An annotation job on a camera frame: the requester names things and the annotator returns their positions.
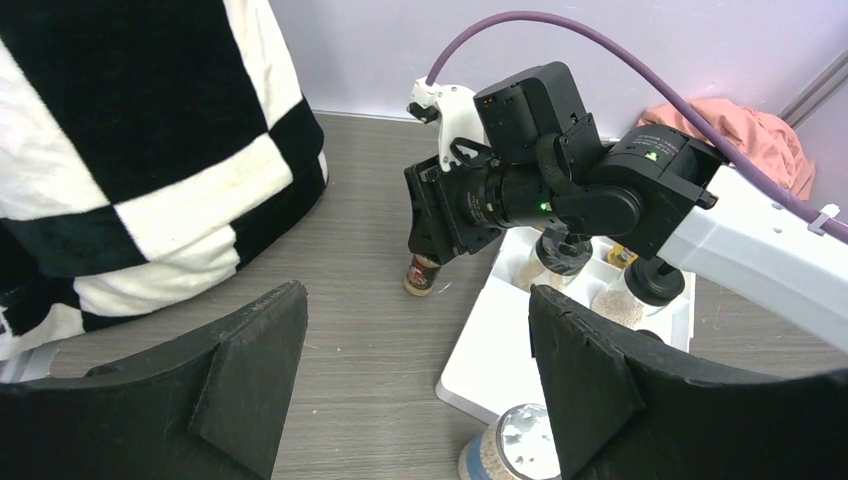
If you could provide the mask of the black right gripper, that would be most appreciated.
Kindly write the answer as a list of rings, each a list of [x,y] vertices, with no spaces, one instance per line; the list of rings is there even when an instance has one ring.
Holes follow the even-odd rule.
[[[474,254],[503,231],[563,226],[553,198],[580,193],[580,182],[605,153],[569,67],[559,61],[529,68],[477,93],[472,117],[484,137],[459,136],[449,152],[409,166],[411,253],[444,265]]]

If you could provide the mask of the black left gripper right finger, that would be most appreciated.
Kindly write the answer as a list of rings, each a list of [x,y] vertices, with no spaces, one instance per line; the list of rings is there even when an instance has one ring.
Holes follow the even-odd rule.
[[[548,286],[532,351],[565,479],[843,479],[847,373],[780,378],[705,360]]]

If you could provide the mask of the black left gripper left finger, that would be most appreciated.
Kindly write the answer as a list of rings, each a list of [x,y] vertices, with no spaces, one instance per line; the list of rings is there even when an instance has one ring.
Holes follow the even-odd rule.
[[[287,282],[77,378],[1,388],[5,479],[268,479],[308,325]]]

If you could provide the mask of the blue-label silver-top shaker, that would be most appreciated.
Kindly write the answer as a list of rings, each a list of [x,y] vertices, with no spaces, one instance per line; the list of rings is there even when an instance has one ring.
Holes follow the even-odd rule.
[[[560,465],[545,406],[514,406],[460,452],[458,475],[471,479],[559,479]]]

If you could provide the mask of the taped black-lid grinder jar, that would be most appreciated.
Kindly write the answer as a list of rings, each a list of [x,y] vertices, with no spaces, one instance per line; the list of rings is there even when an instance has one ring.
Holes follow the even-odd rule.
[[[534,285],[548,285],[564,292],[592,254],[589,240],[581,240],[563,229],[545,228],[512,276],[511,283],[526,292]]]

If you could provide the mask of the black-lid knob grinder jar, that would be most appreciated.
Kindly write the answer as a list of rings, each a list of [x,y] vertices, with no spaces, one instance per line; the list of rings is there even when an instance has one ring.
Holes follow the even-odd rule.
[[[590,309],[621,326],[636,329],[677,299],[685,289],[684,274],[655,257],[634,260],[591,300]]]

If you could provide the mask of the yellow-label sauce bottle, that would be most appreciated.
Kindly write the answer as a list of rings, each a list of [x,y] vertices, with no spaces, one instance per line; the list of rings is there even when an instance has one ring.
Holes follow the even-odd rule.
[[[622,245],[614,245],[606,254],[605,261],[618,269],[625,269],[632,264],[638,255]]]

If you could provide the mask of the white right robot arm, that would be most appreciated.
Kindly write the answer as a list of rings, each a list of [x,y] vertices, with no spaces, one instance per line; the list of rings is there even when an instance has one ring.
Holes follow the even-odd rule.
[[[412,253],[439,265],[516,227],[606,237],[847,346],[847,244],[768,197],[739,162],[659,125],[604,144],[570,69],[536,66],[474,92],[415,82],[408,112],[439,128],[408,167]]]

